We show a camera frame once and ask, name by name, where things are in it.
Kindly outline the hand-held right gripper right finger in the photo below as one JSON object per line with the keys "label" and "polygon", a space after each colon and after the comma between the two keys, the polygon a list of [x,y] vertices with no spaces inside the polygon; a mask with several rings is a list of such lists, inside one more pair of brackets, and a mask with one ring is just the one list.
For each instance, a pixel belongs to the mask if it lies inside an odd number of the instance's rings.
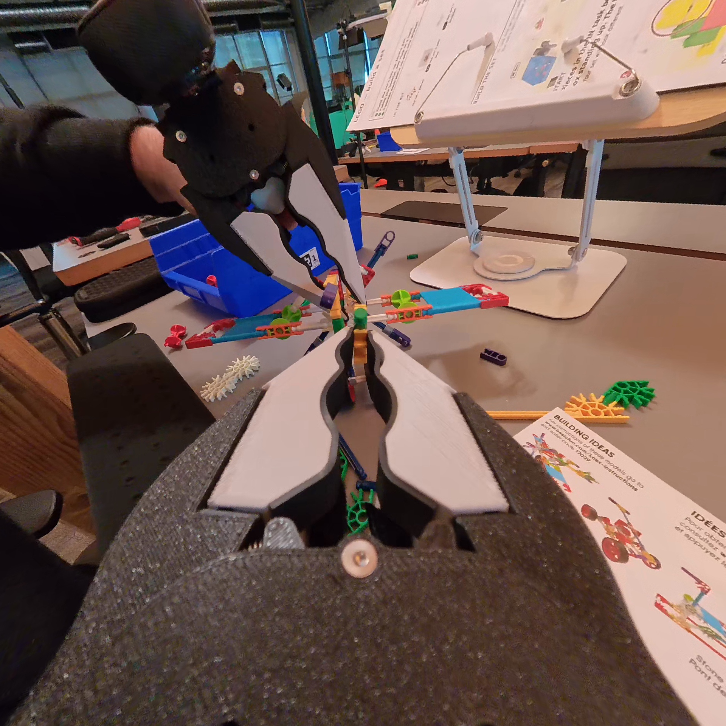
{"label": "hand-held right gripper right finger", "polygon": [[455,390],[378,331],[369,333],[369,395],[386,424],[379,463],[395,487],[453,515],[508,511]]}

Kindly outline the black metal post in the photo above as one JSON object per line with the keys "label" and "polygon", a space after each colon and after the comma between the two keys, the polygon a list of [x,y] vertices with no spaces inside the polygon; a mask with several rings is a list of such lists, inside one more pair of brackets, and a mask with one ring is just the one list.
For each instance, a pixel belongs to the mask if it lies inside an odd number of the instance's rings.
{"label": "black metal post", "polygon": [[332,134],[327,103],[322,86],[320,68],[316,57],[306,5],[304,1],[289,1],[289,4],[298,49],[309,91],[313,116],[316,122],[317,133],[332,161],[333,166],[337,166],[338,154]]}

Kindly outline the orange toothed connector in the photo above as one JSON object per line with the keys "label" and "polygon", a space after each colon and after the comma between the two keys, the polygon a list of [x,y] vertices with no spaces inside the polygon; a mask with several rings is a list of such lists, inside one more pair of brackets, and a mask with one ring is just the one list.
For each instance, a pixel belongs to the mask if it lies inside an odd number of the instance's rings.
{"label": "orange toothed connector", "polygon": [[630,417],[624,413],[621,405],[617,402],[605,404],[604,399],[604,395],[572,395],[566,402],[564,411],[575,420],[588,424],[595,422],[623,424],[630,421]]}

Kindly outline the person's left hand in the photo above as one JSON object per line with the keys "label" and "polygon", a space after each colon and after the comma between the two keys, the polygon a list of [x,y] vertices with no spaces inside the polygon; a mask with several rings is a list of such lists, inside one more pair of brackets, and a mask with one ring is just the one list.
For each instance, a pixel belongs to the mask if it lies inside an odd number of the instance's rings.
{"label": "person's left hand", "polygon": [[177,165],[164,155],[164,138],[153,125],[137,126],[130,136],[129,152],[133,171],[157,203],[175,203],[196,215],[192,204],[182,194],[186,178]]}

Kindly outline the black office chair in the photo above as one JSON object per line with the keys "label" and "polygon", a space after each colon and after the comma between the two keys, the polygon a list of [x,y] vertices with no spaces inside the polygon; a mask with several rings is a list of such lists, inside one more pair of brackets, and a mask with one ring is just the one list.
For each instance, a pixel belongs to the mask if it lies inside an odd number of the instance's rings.
{"label": "black office chair", "polygon": [[58,524],[61,510],[62,495],[54,490],[2,504],[2,724],[55,657],[92,581],[92,574],[70,565],[40,541]]}

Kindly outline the person's left forearm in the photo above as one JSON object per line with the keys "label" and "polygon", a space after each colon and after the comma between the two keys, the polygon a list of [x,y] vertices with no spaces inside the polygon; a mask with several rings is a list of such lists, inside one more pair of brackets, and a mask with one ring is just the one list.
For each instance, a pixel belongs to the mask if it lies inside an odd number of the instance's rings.
{"label": "person's left forearm", "polygon": [[172,209],[155,201],[133,170],[131,135],[146,125],[141,118],[97,120],[52,105],[2,107],[2,251]]}

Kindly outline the black dotted rubber mat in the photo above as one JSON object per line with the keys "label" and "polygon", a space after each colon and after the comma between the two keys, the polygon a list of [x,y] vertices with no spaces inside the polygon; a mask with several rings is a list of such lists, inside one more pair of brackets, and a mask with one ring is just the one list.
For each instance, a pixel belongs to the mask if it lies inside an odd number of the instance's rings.
{"label": "black dotted rubber mat", "polygon": [[67,379],[104,555],[144,493],[216,418],[144,333],[72,360]]}

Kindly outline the green toothed connector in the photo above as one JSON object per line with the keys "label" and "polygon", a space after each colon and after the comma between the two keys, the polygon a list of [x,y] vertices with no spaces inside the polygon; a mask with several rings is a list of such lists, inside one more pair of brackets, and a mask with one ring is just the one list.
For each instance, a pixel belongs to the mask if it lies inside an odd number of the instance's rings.
{"label": "green toothed connector", "polygon": [[634,406],[640,409],[655,398],[655,389],[647,380],[619,380],[606,389],[603,403],[606,406],[619,406],[627,409]]}

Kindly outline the building ideas booklet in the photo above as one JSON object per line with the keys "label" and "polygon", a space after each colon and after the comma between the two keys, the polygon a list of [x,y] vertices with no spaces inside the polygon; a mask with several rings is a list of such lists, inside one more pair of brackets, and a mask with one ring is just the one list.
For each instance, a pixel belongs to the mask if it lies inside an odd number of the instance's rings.
{"label": "building ideas booklet", "polygon": [[561,409],[515,440],[567,495],[699,724],[725,724],[724,522]]}

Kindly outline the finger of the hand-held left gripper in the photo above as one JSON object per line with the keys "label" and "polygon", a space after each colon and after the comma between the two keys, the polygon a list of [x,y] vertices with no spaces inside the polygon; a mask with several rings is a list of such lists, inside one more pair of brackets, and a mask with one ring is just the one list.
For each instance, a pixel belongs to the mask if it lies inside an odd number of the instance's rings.
{"label": "finger of the hand-held left gripper", "polygon": [[319,305],[323,288],[310,267],[284,240],[282,227],[262,212],[242,212],[231,229],[268,271],[269,276],[298,295]]}
{"label": "finger of the hand-held left gripper", "polygon": [[365,286],[349,223],[341,216],[310,163],[291,174],[287,202],[296,218],[317,233],[324,254],[335,262],[351,295],[359,304],[365,304]]}

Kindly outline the large green fan connector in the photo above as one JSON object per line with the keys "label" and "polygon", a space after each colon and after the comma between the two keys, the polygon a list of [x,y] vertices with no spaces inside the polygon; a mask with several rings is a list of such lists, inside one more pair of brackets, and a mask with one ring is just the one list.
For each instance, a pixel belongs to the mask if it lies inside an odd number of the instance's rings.
{"label": "large green fan connector", "polygon": [[351,501],[346,507],[348,534],[360,534],[369,527],[368,504],[374,504],[374,489],[359,489],[351,492]]}

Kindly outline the white document stand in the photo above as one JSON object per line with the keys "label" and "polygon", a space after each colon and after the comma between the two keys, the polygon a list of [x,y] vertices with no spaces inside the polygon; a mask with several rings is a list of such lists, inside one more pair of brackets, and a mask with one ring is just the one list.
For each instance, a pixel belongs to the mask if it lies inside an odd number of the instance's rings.
{"label": "white document stand", "polygon": [[[723,117],[724,85],[657,94],[635,73],[558,99],[501,99],[448,110],[434,108],[428,99],[413,123],[392,129],[393,137],[405,148],[427,143],[448,148],[467,237],[414,267],[411,280],[435,288],[484,282],[507,295],[514,309],[559,320],[585,315],[627,264],[616,252],[595,250],[587,256],[605,141],[696,132]],[[471,193],[465,189],[463,150],[519,141],[587,143],[576,245],[479,229]]]}

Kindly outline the blue plastic bin with tag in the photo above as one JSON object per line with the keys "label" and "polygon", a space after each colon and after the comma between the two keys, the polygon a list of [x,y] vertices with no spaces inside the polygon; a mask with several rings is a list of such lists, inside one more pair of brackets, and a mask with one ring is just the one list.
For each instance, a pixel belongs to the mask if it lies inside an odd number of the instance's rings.
{"label": "blue plastic bin with tag", "polygon": [[[360,250],[360,184],[339,186],[354,248]],[[316,277],[334,267],[311,229],[298,226],[291,234],[292,249]],[[290,294],[287,287],[223,248],[198,219],[150,237],[149,241],[160,274],[169,287],[227,316],[257,315]],[[216,287],[207,284],[209,276],[215,277]]]}

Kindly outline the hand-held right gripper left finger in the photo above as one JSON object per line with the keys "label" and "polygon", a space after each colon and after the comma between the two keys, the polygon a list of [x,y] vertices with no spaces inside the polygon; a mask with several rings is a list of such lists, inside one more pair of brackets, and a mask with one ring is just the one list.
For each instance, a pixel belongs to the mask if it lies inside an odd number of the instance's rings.
{"label": "hand-held right gripper left finger", "polygon": [[333,473],[346,402],[352,330],[325,340],[264,387],[208,498],[221,510],[280,510]]}

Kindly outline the colourful construction toy model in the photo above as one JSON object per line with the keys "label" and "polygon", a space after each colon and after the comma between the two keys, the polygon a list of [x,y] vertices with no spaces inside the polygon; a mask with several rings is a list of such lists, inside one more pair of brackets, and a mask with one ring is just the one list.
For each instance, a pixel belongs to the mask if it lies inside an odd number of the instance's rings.
{"label": "colourful construction toy model", "polygon": [[[313,313],[312,303],[303,298],[302,301],[288,304],[271,315],[216,320],[196,335],[188,337],[185,341],[186,348],[206,348],[236,340],[287,340],[306,331],[318,331],[320,334],[307,349],[308,354],[324,342],[329,334],[344,328],[353,331],[353,312],[357,303],[349,293],[343,291],[343,283],[338,273],[332,272],[325,278],[323,291],[322,304],[316,306],[320,311],[317,320],[304,322]],[[430,320],[443,313],[493,309],[508,304],[507,295],[485,284],[475,283],[425,293],[399,289],[379,298],[370,298],[363,305],[368,307],[368,331],[375,327],[402,348],[408,348],[410,339],[394,328],[393,324],[412,324]],[[354,366],[352,354],[348,379],[352,401],[355,400],[354,386],[365,381],[361,374],[362,367]]]}

